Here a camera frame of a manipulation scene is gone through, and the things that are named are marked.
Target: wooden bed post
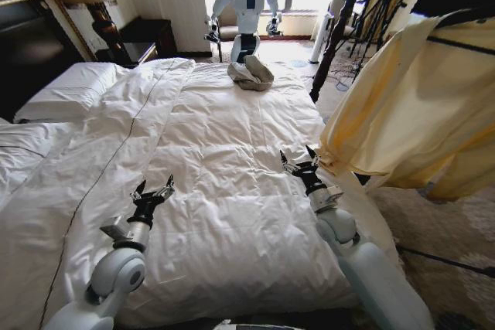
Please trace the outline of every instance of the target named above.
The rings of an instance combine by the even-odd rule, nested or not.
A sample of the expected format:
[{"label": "wooden bed post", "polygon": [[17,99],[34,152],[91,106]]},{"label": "wooden bed post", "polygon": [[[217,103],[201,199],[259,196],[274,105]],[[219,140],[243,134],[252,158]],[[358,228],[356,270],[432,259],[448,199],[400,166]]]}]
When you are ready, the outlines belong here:
[{"label": "wooden bed post", "polygon": [[61,0],[54,0],[54,1],[58,5],[59,10],[62,12],[65,19],[67,20],[67,23],[69,23],[70,28],[72,29],[72,31],[74,31],[74,34],[76,34],[76,37],[79,39],[81,45],[84,48],[84,52],[86,52],[86,54],[91,58],[91,60],[96,61],[97,60],[96,56],[94,55],[93,51],[90,49],[88,44],[86,43],[86,40],[84,39],[79,29],[77,28],[76,24],[74,23],[69,13],[65,9],[65,5],[62,3]]},{"label": "wooden bed post", "polygon": [[325,79],[328,76],[330,64],[332,64],[333,57],[335,57],[336,47],[340,40],[343,38],[343,32],[347,24],[347,20],[353,12],[354,4],[356,0],[346,0],[342,9],[340,10],[340,18],[335,25],[330,36],[328,47],[323,54],[322,62],[319,64],[318,71],[316,71],[315,79],[312,82],[312,89],[309,93],[313,102],[316,102],[319,97],[319,90],[322,89]]}]

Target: duvet seam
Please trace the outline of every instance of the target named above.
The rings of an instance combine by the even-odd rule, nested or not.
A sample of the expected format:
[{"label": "duvet seam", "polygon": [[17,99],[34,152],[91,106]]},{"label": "duvet seam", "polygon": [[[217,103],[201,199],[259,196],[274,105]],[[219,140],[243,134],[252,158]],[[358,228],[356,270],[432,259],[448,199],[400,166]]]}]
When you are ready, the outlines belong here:
[{"label": "duvet seam", "polygon": [[19,149],[21,149],[21,150],[25,150],[25,151],[28,151],[28,152],[32,152],[32,153],[33,153],[33,154],[35,154],[35,155],[38,155],[38,156],[41,156],[42,158],[45,158],[45,155],[40,154],[40,153],[39,153],[39,152],[37,152],[37,151],[30,150],[29,148],[25,148],[25,147],[21,147],[21,146],[0,145],[0,148],[19,148]]},{"label": "duvet seam", "polygon": [[87,195],[89,195],[89,193],[91,192],[91,190],[96,186],[96,184],[98,184],[98,182],[100,181],[101,177],[103,176],[105,170],[107,170],[107,167],[110,165],[110,162],[114,159],[115,155],[119,152],[119,150],[122,148],[122,146],[124,145],[124,143],[131,137],[132,128],[134,127],[135,119],[141,113],[141,111],[143,110],[143,108],[145,108],[145,106],[148,103],[149,98],[150,98],[150,96],[152,94],[152,91],[155,89],[155,87],[158,84],[158,82],[163,78],[163,76],[166,73],[168,73],[170,71],[170,69],[172,68],[172,66],[174,64],[175,64],[175,60],[172,61],[172,64],[169,66],[169,68],[167,69],[167,71],[165,71],[163,73],[163,75],[161,75],[160,78],[157,79],[157,81],[153,84],[152,89],[150,89],[149,92],[148,92],[148,96],[146,97],[146,100],[145,100],[144,104],[141,106],[141,108],[136,113],[136,115],[132,118],[132,120],[131,120],[131,127],[129,128],[129,132],[128,132],[127,136],[124,138],[124,140],[122,141],[122,143],[120,143],[120,145],[117,147],[117,149],[115,150],[114,154],[110,157],[110,159],[108,160],[107,164],[105,164],[105,166],[101,170],[101,173],[97,177],[96,181],[94,181],[93,185],[91,185],[91,187],[86,191],[86,193],[83,195],[83,198],[77,204],[76,209],[73,211],[72,216],[70,217],[69,225],[67,226],[66,232],[63,235],[62,251],[60,252],[59,262],[58,262],[58,264],[56,266],[55,274],[53,275],[52,282],[50,283],[50,286],[49,286],[49,289],[48,289],[48,295],[46,296],[45,303],[43,305],[43,313],[41,315],[41,319],[39,320],[39,326],[38,326],[38,329],[39,330],[41,330],[41,328],[43,326],[43,322],[45,321],[46,309],[48,308],[48,300],[50,299],[50,296],[51,296],[51,294],[53,292],[53,286],[55,284],[56,277],[58,276],[58,273],[60,271],[60,267],[62,266],[62,258],[63,258],[63,253],[65,252],[67,235],[69,234],[69,230],[70,230],[70,228],[72,226],[72,223],[74,221],[74,218],[76,217],[77,211],[79,210],[79,208],[82,205],[83,201],[86,199]]}]

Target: folded cloth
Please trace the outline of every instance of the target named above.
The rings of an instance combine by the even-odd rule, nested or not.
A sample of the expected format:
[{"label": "folded cloth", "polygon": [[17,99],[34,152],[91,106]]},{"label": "folded cloth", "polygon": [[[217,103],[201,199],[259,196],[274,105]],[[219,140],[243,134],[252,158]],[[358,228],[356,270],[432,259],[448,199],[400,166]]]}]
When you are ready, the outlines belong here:
[{"label": "folded cloth", "polygon": [[246,56],[245,64],[231,62],[228,76],[242,89],[267,90],[273,83],[273,74],[256,56]]}]

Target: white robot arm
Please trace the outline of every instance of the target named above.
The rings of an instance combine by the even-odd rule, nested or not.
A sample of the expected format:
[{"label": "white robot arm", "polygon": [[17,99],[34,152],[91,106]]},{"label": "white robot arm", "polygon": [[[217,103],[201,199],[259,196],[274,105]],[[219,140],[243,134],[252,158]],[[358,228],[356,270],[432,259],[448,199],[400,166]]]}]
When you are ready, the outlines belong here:
[{"label": "white robot arm", "polygon": [[316,176],[319,156],[306,148],[312,161],[289,164],[280,151],[282,166],[304,182],[318,218],[316,229],[335,253],[340,269],[367,312],[382,329],[433,330],[428,308],[405,277],[380,248],[359,234],[353,216],[337,209],[337,200],[343,194],[340,187],[327,188],[322,183]]},{"label": "white robot arm", "polygon": [[219,35],[218,35],[218,16],[222,13],[224,8],[230,3],[232,0],[215,0],[213,4],[213,14],[211,15],[211,19],[208,22],[209,31],[204,36],[204,39],[210,40],[213,43],[219,43]]},{"label": "white robot arm", "polygon": [[266,26],[266,31],[270,36],[280,35],[278,24],[282,22],[282,14],[278,12],[278,0],[266,0],[270,7],[271,20]]},{"label": "white robot arm", "polygon": [[145,257],[155,207],[173,193],[173,177],[156,192],[142,193],[145,181],[131,194],[137,206],[134,215],[104,223],[101,230],[114,239],[114,250],[94,268],[83,295],[62,307],[45,330],[112,330],[114,317],[127,295],[145,279]]}]

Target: headboard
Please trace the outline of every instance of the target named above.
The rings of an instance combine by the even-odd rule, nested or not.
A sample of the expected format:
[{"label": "headboard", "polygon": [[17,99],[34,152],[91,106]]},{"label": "headboard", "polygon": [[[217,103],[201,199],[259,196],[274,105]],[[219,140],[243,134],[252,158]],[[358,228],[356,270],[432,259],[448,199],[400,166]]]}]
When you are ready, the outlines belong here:
[{"label": "headboard", "polygon": [[44,0],[0,0],[0,117],[82,61]]}]

